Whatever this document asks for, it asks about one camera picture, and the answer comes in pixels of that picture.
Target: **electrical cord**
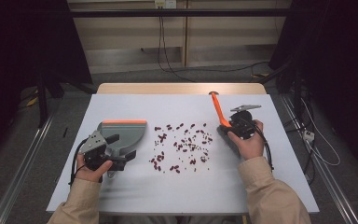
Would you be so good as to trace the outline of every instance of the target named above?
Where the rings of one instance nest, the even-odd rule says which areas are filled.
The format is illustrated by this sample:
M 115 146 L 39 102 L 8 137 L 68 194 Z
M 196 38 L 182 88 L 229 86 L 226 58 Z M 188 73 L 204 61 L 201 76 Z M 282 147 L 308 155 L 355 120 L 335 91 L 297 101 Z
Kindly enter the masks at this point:
M 311 105 L 310 105 L 310 92 L 308 91 L 308 90 L 305 90 L 306 92 L 307 92 L 307 94 L 304 96 L 305 98 L 307 98 L 308 100 L 307 100 L 307 104 L 308 104 L 308 106 L 309 106 L 309 109 L 310 109 L 310 115 L 311 115 L 311 117 L 313 118 L 313 109 L 312 109 L 312 107 L 311 107 Z M 302 117 L 303 117 L 303 114 L 304 114 L 304 112 L 305 112 L 305 107 L 301 107 L 301 119 L 300 118 L 294 118 L 294 119 L 291 119 L 291 120 L 289 120 L 289 121 L 287 121 L 287 122 L 285 122 L 284 124 L 283 124 L 283 127 L 286 127 L 289 123 L 290 123 L 290 121 L 294 121 L 294 120 L 297 120 L 297 123 L 298 123 L 298 125 L 300 126 L 299 128 L 296 128 L 296 129 L 292 129 L 292 130 L 285 130 L 285 132 L 286 133 L 291 133 L 291 132 L 303 132 L 303 130 L 305 129 L 305 128 L 307 128 L 307 127 L 309 127 L 310 125 L 311 125 L 311 121 L 310 121 L 310 119 L 307 121 L 307 123 L 306 124 L 303 124 L 303 122 L 302 122 Z
M 81 146 L 83 146 L 86 142 L 87 142 L 87 139 L 83 139 L 80 144 L 77 146 L 77 149 L 75 151 L 75 154 L 74 154 L 74 158 L 72 160 L 72 169 L 71 169 L 71 181 L 68 183 L 71 187 L 72 187 L 72 184 L 74 183 L 75 181 L 75 177 L 76 177 L 76 174 L 77 174 L 77 171 L 79 171 L 81 168 L 83 168 L 84 166 L 80 167 L 79 169 L 77 169 L 75 171 L 75 164 L 76 164 L 76 157 L 77 157 L 77 154 L 81 148 Z
M 322 135 L 322 133 L 319 131 L 319 129 L 316 127 L 316 124 L 315 122 L 313 121 L 313 118 L 311 117 L 311 114 L 310 114 L 310 111 L 307 107 L 307 104 L 305 103 L 305 101 L 301 98 L 301 102 L 304 104 L 308 114 L 310 115 L 310 121 L 312 122 L 313 124 L 313 127 L 315 128 L 316 132 L 318 132 L 318 134 L 322 137 L 322 139 L 331 147 L 331 149 L 333 149 L 333 152 L 336 154 L 337 156 L 337 159 L 338 159 L 338 162 L 336 163 L 332 163 L 332 162 L 329 162 L 329 161 L 326 161 L 321 154 L 319 154 L 318 152 L 316 152 L 313 147 L 311 147 L 311 150 L 315 153 L 315 155 L 321 160 L 323 161 L 324 163 L 326 164 L 329 164 L 329 165 L 332 165 L 332 166 L 337 166 L 337 165 L 340 165 L 341 163 L 341 158 L 338 156 L 338 153 L 336 152 L 336 150 L 333 148 L 333 146 L 327 141 L 327 139 Z
M 162 42 L 163 42 L 163 46 L 164 46 L 165 59 L 167 60 L 168 67 L 170 68 L 169 71 L 167 71 L 167 70 L 165 70 L 164 68 L 162 68 L 161 63 L 160 63 L 160 61 L 159 61 L 159 51 L 160 51 L 160 49 L 161 49 L 161 37 L 162 37 Z M 171 72 L 171 73 L 173 73 L 176 77 L 179 77 L 179 78 L 182 79 L 182 80 L 186 80 L 186 81 L 189 81 L 189 82 L 196 82 L 196 81 L 191 80 L 191 79 L 189 79 L 189 78 L 178 76 L 178 75 L 173 71 L 173 69 L 171 68 L 170 61 L 168 60 L 167 48 L 165 47 L 164 19 L 162 19 L 162 17 L 159 17 L 158 66 L 159 66 L 159 68 L 160 68 L 162 71 L 164 71 L 164 72 Z
M 271 167 L 271 170 L 274 170 L 274 167 L 272 165 L 272 157 L 271 157 L 271 150 L 269 148 L 269 142 L 267 141 L 266 137 L 264 136 L 263 132 L 257 127 L 257 125 L 254 125 L 253 123 L 249 122 L 248 120 L 246 119 L 242 119 L 240 118 L 242 121 L 246 122 L 248 125 L 250 125 L 254 130 L 255 132 L 258 133 L 258 135 L 260 135 L 260 137 L 263 139 L 263 142 L 264 142 L 264 146 L 266 148 L 266 154 L 267 154 L 267 161 L 268 161 L 268 164 L 269 166 Z
M 178 76 L 176 73 L 179 73 L 179 72 L 188 72 L 188 71 L 203 71 L 203 72 L 222 72 L 222 73 L 225 73 L 225 72 L 236 72 L 236 71 L 240 71 L 240 70 L 245 70 L 247 68 L 251 68 L 252 69 L 252 74 L 251 74 L 251 78 L 253 79 L 253 68 L 258 65 L 258 64 L 261 64 L 261 63 L 269 63 L 269 62 L 259 62 L 259 63 L 253 63 L 251 65 L 248 65 L 248 66 L 244 66 L 244 67 L 241 67 L 241 68 L 234 68 L 234 69 L 228 69 L 228 70 L 218 70 L 218 69 L 201 69 L 201 68 L 187 68 L 187 69 L 180 69 L 180 70 L 173 70 L 172 67 L 171 67 L 171 64 L 170 64 L 170 61 L 168 60 L 168 55 L 167 55 L 167 49 L 166 49 L 166 43 L 165 43 L 165 32 L 164 32 L 164 19 L 162 17 L 159 17 L 159 42 L 158 42 L 158 66 L 159 68 L 164 71 L 164 72 L 169 72 L 169 73 L 173 73 L 176 77 L 179 77 L 181 79 L 184 79 L 186 81 L 190 81 L 190 82 L 195 82 L 194 80 L 191 80 L 191 79 L 188 79 L 188 78 L 185 78 L 185 77 L 180 77 Z M 160 49 L 161 49 L 161 39 L 162 39 L 162 42 L 163 42 L 163 49 L 164 49 L 164 54 L 165 54 L 165 59 L 167 61 L 167 64 L 169 66 L 169 70 L 166 70 L 164 69 L 162 66 L 161 66 L 161 62 L 160 62 L 160 59 L 159 59 L 159 55 L 160 55 Z

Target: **beige sleeve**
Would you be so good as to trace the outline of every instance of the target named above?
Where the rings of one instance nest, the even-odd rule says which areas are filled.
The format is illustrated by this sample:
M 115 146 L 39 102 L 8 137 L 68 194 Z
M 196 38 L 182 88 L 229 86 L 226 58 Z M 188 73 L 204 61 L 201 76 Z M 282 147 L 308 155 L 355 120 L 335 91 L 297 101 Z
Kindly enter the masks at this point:
M 100 188 L 100 183 L 75 178 L 66 203 L 57 207 L 48 223 L 97 224 Z
M 310 215 L 296 192 L 273 177 L 264 157 L 244 161 L 238 170 L 252 223 L 310 223 Z

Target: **wall outlet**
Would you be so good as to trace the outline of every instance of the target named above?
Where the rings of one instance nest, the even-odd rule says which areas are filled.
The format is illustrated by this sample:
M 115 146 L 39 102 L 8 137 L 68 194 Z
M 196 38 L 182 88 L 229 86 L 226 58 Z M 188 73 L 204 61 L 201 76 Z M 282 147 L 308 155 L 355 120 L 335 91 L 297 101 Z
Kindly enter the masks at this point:
M 166 0 L 165 8 L 176 8 L 176 0 Z

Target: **white table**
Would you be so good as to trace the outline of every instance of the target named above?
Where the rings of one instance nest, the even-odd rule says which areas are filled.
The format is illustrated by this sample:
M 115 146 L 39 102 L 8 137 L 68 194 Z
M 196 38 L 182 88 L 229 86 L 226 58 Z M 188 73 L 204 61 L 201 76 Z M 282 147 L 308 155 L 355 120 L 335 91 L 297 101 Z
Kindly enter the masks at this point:
M 260 119 L 265 124 L 264 133 L 271 148 L 275 167 L 274 176 L 296 191 L 310 213 L 319 212 L 270 97 L 266 94 L 220 94 L 218 99 L 227 119 L 231 114 L 230 108 L 242 104 L 262 105 L 251 113 L 254 119 Z M 113 179 L 103 177 L 99 206 L 101 212 L 149 216 L 218 216 L 240 215 L 247 212 L 246 192 L 237 171 L 237 165 L 241 160 L 227 148 L 227 144 L 217 134 L 218 118 L 211 96 L 206 93 L 93 95 L 60 181 L 48 205 L 48 211 L 54 211 L 59 203 L 66 200 L 73 153 L 80 141 L 92 133 L 104 119 L 146 119 L 148 123 L 145 135 L 137 145 L 137 157 L 129 161 L 125 171 L 119 172 Z M 155 141 L 161 134 L 155 131 L 156 126 L 165 128 L 171 124 L 176 128 L 181 123 L 184 123 L 183 129 L 164 129 L 168 135 L 164 146 L 156 146 Z M 190 128 L 191 124 L 195 124 L 193 129 Z M 191 135 L 185 134 L 185 128 Z M 174 142 L 179 142 L 185 137 L 200 134 L 196 133 L 196 130 L 203 130 L 213 139 L 211 144 L 206 145 L 202 144 L 200 135 L 193 140 L 195 144 L 207 149 L 209 159 L 206 162 L 199 160 L 202 153 L 206 152 L 205 149 L 191 154 L 178 152 L 173 146 Z M 165 160 L 160 163 L 159 172 L 153 168 L 150 160 L 160 155 L 161 151 L 164 151 Z M 198 159 L 196 165 L 189 164 L 193 158 Z M 170 171 L 175 164 L 180 166 L 180 174 L 174 170 Z

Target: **power strip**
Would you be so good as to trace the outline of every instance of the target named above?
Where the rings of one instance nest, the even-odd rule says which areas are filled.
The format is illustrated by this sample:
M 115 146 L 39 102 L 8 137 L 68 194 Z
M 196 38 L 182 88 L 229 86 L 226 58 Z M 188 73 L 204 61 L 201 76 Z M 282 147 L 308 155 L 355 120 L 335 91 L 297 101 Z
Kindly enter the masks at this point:
M 176 8 L 176 0 L 155 0 L 155 8 Z

